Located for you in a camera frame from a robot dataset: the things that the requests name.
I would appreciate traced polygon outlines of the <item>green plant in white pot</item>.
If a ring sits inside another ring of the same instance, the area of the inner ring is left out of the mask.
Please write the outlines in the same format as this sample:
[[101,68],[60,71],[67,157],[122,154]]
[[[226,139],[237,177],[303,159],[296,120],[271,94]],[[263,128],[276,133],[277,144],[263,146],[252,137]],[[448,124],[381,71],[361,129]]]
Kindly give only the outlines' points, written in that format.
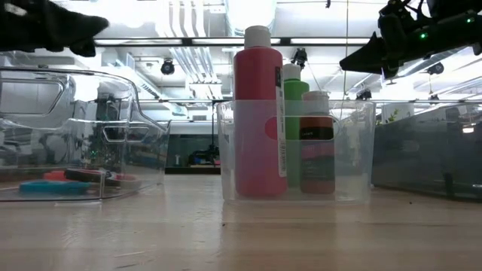
[[413,103],[382,103],[376,116],[376,125],[383,125],[415,115]]

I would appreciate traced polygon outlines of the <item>small brown paint bottle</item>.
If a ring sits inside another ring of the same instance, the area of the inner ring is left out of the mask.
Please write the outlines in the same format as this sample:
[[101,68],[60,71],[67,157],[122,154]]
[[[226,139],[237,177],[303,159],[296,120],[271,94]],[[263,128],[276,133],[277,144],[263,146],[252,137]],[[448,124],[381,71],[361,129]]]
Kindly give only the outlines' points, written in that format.
[[310,91],[302,95],[304,115],[300,119],[300,188],[304,193],[332,194],[335,191],[334,119],[329,95]]

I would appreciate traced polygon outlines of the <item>blue handled scissors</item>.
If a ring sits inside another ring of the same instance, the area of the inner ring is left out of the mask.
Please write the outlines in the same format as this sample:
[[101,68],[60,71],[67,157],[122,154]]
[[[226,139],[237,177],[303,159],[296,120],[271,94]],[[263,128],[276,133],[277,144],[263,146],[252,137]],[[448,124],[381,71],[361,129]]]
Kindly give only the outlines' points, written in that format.
[[81,181],[25,181],[19,185],[21,193],[46,193],[56,195],[81,195],[90,189],[90,184]]

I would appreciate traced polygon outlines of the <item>red and black scissors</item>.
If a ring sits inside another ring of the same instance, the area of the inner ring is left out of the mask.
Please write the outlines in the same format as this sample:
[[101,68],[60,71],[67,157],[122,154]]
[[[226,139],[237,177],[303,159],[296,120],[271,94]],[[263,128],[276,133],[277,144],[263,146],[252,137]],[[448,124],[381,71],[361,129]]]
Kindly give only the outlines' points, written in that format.
[[97,184],[101,183],[101,178],[104,176],[103,184],[107,187],[137,189],[142,186],[142,181],[134,175],[116,173],[108,170],[66,169],[64,176],[68,180]]

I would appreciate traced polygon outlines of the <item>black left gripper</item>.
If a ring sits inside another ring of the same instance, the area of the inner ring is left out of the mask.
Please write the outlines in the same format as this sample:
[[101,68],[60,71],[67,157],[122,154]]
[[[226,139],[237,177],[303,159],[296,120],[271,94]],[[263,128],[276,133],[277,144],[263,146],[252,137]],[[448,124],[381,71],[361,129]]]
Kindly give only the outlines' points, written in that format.
[[0,51],[56,45],[94,57],[94,37],[108,27],[104,17],[70,11],[50,0],[0,0]]

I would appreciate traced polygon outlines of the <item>tall pink paint bottle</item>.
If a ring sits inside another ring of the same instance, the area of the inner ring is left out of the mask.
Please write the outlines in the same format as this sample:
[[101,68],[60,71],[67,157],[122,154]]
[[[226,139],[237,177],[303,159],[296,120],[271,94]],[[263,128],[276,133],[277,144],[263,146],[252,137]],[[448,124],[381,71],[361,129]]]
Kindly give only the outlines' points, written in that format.
[[250,198],[288,188],[282,54],[270,39],[266,26],[250,26],[234,57],[235,184]]

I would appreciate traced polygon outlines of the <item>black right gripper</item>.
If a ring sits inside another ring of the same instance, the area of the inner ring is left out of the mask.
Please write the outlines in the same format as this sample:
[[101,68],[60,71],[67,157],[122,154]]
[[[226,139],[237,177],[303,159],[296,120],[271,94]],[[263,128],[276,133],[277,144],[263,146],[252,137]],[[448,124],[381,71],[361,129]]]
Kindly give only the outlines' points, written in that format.
[[340,67],[348,72],[393,78],[406,62],[427,60],[436,54],[429,49],[435,43],[429,43],[428,30],[435,20],[423,13],[425,0],[417,0],[416,8],[409,5],[412,1],[388,0],[377,21],[381,36],[374,32],[366,45],[339,62]]

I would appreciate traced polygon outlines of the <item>green paint bottle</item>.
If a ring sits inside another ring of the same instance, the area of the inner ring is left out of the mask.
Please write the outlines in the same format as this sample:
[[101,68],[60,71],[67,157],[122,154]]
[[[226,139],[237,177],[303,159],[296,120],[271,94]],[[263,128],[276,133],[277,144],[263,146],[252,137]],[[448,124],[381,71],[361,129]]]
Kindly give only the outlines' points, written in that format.
[[299,65],[292,63],[283,66],[285,92],[285,137],[286,166],[289,188],[300,187],[299,130],[302,115],[302,95],[310,90],[310,85],[301,80]]

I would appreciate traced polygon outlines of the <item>small clear plastic bin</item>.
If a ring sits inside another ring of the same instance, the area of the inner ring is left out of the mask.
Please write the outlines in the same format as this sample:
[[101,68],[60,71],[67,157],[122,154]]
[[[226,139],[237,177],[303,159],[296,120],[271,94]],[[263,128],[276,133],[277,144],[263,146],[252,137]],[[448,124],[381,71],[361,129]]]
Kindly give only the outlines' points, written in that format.
[[371,189],[376,105],[372,102],[330,101],[329,106],[330,115],[334,119],[335,191],[332,194],[312,194],[302,192],[300,187],[288,187],[280,196],[250,198],[241,196],[236,191],[234,101],[218,104],[216,113],[224,201],[309,205],[367,202]]

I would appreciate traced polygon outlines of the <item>large clear plastic bin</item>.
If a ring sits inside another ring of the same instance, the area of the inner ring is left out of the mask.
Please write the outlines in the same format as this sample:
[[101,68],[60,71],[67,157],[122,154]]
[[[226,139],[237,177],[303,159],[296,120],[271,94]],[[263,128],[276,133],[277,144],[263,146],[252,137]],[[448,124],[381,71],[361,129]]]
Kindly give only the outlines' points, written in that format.
[[[105,72],[0,67],[0,202],[97,201],[163,182],[170,124],[146,116],[135,84]],[[53,170],[136,176],[137,189],[89,183],[81,195],[21,193]]]

